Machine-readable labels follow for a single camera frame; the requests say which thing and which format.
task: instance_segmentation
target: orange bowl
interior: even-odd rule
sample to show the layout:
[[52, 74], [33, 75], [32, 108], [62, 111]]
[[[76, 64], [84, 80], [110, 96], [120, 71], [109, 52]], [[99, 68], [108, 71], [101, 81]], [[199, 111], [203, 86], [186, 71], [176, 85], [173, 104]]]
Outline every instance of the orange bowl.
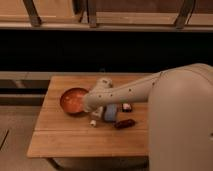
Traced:
[[76, 115], [83, 112], [83, 97], [88, 93], [84, 88], [71, 88], [60, 98], [60, 105], [64, 112]]

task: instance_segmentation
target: blue object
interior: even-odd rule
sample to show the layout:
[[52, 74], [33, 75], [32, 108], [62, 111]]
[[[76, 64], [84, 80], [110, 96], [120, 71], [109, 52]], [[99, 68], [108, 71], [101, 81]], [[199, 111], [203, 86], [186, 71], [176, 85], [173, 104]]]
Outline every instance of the blue object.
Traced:
[[116, 122], [117, 116], [117, 105], [109, 104], [106, 106], [106, 112], [104, 113], [104, 121], [105, 122]]

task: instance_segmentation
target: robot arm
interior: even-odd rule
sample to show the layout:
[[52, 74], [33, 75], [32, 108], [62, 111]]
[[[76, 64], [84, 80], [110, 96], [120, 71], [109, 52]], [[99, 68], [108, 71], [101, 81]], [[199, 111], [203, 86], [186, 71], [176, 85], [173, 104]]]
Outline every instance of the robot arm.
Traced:
[[84, 110], [149, 100], [151, 171], [213, 170], [213, 68], [194, 64], [156, 73], [117, 88], [99, 80]]

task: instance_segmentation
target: wooden tabletop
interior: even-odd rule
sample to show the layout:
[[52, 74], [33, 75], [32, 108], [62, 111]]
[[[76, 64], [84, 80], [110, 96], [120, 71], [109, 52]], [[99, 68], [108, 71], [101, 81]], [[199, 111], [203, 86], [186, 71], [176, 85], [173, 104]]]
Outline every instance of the wooden tabletop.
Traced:
[[[131, 113], [118, 105], [118, 120], [134, 119], [134, 127], [116, 130], [112, 123], [90, 125], [89, 114], [73, 117], [63, 112], [59, 99], [68, 89], [91, 89], [102, 76], [54, 76], [51, 79], [28, 149], [28, 157], [129, 157], [148, 155], [146, 103], [134, 103]], [[141, 75], [110, 75], [114, 86]]]

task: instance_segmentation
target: dark background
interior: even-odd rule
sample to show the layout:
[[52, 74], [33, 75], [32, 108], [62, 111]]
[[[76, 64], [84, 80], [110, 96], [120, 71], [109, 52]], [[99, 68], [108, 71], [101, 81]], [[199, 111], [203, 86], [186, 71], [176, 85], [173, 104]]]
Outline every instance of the dark background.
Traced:
[[0, 30], [1, 71], [155, 72], [213, 65], [213, 34]]

